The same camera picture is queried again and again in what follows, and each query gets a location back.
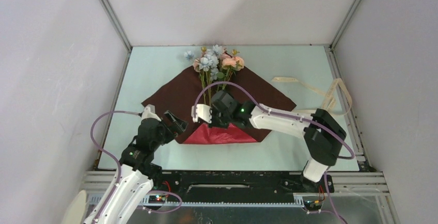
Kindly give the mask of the cream ribbon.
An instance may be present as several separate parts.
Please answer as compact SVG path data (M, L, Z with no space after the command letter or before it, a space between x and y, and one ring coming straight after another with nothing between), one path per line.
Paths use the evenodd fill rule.
M297 78L294 77L281 77L281 76L276 76L273 77L271 79L271 82L279 82L279 83L299 83L301 84L303 87L307 88L308 90L313 91L314 93L324 96L324 100L322 102L321 105L321 109L326 110L329 114L331 114L332 116L345 116L347 114L350 113L351 109L352 109L352 104L353 104L353 100L352 97L345 85L345 83L343 82L343 80L341 78L335 78L332 82L331 85L329 87L329 89L327 91L322 91L312 85L309 85L303 81L298 80ZM344 96L346 97L346 101L347 101L347 105L348 108L346 109L346 111L342 114L338 114L335 113L333 111L333 109L336 107L337 105L337 100L334 97L334 92L335 90L339 88L341 90L341 92L344 94Z

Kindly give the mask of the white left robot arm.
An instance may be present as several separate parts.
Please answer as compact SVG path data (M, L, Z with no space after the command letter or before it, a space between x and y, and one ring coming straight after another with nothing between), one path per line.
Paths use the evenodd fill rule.
M142 199L163 185L161 166L152 163L155 151L185 132L187 122L169 111L161 119L152 105L144 108L137 134L120 159L97 146L115 160L116 173L103 197L84 223L127 223Z

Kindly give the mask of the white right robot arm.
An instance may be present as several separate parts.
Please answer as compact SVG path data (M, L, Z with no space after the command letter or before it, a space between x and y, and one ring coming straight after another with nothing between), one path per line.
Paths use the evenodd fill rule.
M212 97L210 127L227 128L231 124L240 129L269 130L304 139L310 158L300 178L301 187L313 192L321 185L324 173L340 157L346 131L324 109L313 113L294 113L271 108L249 100L238 102L226 91Z

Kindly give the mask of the pink rose stem with blue bud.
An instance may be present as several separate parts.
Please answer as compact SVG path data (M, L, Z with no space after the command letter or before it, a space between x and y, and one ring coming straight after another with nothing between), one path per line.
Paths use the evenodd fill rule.
M201 58L196 58L195 53L193 51L186 51L184 53L184 58L192 62L192 66L196 72L201 72L202 70Z

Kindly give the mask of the blue flower stem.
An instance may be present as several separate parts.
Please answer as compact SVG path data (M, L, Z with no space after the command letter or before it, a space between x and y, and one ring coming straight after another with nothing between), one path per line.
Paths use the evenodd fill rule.
M209 60L210 70L207 73L207 85L211 83L217 82L220 78L223 77L223 73L220 72L220 57L222 52L225 50L225 47L220 45L214 45L211 49L207 48L206 57Z

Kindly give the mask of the peach rose stem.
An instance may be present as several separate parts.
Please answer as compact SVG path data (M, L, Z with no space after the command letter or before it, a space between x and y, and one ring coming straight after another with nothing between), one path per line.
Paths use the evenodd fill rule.
M240 56L240 51L233 49L230 53L224 50L220 57L220 72L223 73L221 81L228 82L231 78L245 66L244 59Z

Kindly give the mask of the red wrapping paper sheet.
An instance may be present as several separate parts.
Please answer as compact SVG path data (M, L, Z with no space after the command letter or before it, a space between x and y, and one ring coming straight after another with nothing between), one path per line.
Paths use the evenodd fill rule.
M245 89L258 103L268 107L292 111L296 104L258 74L244 68L231 78L231 82ZM231 143L262 142L270 131L254 129L248 120L226 121L226 128L215 127L222 116L212 110L212 123L194 123L191 117L191 107L198 94L203 89L199 74L188 67L175 76L167 84L142 102L143 106L152 104L160 117L165 111L170 111L177 118L187 122L184 133L176 137L176 142L184 145L223 145Z

